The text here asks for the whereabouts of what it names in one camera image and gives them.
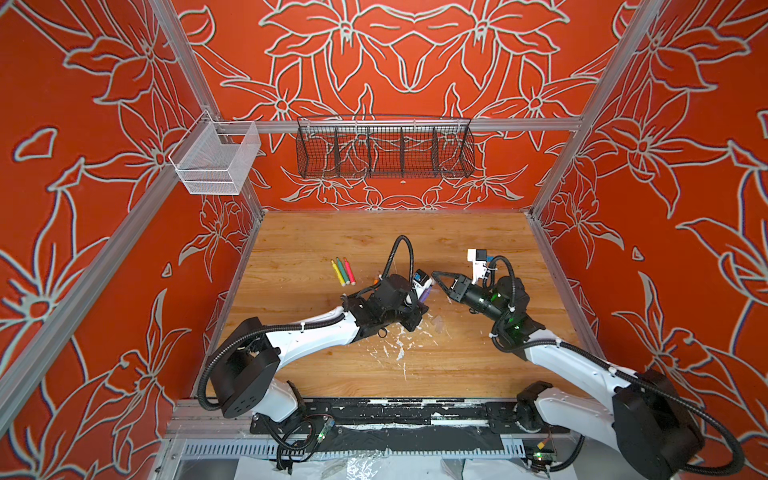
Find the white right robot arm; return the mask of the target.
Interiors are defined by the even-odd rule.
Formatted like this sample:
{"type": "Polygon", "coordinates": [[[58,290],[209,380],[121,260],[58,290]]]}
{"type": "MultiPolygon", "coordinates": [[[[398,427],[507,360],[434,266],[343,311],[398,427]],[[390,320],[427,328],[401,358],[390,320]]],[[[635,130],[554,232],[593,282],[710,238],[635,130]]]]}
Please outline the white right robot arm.
{"type": "Polygon", "coordinates": [[[543,367],[584,392],[574,397],[548,382],[529,385],[516,399],[520,429],[569,429],[617,451],[645,479],[670,479],[679,472],[725,477],[744,467],[736,437],[681,398],[664,374],[617,366],[534,321],[523,282],[506,257],[474,261],[470,277],[435,271],[432,278],[452,301],[492,321],[490,337],[497,350],[543,367]]]}

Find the purple pen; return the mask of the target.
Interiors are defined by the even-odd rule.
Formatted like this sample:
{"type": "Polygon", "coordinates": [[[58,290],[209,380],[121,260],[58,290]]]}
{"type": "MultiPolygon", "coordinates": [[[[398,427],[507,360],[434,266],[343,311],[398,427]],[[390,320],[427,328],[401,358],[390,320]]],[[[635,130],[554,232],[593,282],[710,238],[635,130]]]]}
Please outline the purple pen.
{"type": "Polygon", "coordinates": [[[420,303],[425,303],[427,301],[427,298],[428,298],[428,296],[429,296],[429,294],[431,292],[431,289],[432,289],[432,287],[429,286],[429,287],[427,287],[427,288],[425,288],[425,289],[423,289],[421,291],[421,293],[419,294],[419,302],[420,303]]]}

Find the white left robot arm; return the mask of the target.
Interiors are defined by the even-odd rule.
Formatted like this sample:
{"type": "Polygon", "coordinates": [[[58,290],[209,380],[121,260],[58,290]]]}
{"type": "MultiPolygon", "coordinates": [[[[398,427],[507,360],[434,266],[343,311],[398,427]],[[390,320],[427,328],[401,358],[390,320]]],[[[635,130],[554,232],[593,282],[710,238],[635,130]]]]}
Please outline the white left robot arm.
{"type": "Polygon", "coordinates": [[[298,322],[264,325],[251,317],[213,351],[204,364],[195,396],[206,411],[225,418],[245,414],[285,423],[303,409],[298,389],[277,372],[317,352],[350,345],[399,324],[413,332],[428,312],[431,277],[415,268],[410,239],[393,243],[379,281],[341,297],[333,310],[298,322]]]}

